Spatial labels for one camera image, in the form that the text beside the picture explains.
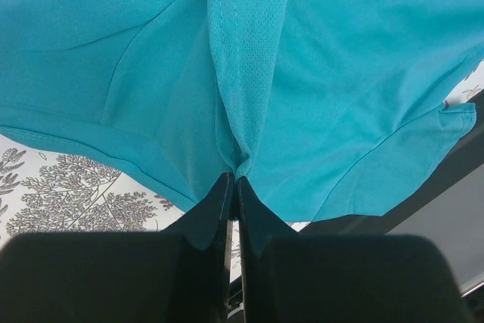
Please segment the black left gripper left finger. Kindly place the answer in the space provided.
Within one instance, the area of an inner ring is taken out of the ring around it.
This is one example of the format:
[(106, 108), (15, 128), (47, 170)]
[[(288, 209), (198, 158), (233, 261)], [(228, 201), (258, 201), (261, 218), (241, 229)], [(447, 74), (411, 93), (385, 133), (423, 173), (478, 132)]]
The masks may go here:
[(160, 232), (20, 234), (1, 251), (3, 322), (225, 322), (234, 177)]

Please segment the teal t shirt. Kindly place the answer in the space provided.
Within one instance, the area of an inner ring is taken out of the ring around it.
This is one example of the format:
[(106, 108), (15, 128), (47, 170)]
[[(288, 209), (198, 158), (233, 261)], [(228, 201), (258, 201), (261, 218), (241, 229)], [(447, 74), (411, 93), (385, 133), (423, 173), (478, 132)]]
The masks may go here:
[[(483, 0), (1, 0), (1, 127), (54, 138), (67, 121), (152, 138), (177, 85), (212, 82), (224, 152), (255, 153), (272, 83), (292, 76), (374, 75), (385, 64), (438, 70), (483, 56)], [(60, 148), (15, 142), (1, 192), (57, 163)]]

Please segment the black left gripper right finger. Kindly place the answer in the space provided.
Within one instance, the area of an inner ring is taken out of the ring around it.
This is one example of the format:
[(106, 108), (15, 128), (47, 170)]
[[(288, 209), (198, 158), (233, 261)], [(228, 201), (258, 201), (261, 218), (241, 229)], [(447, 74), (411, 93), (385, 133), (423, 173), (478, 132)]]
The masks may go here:
[(248, 322), (471, 322), (440, 250), (414, 235), (302, 234), (237, 183)]

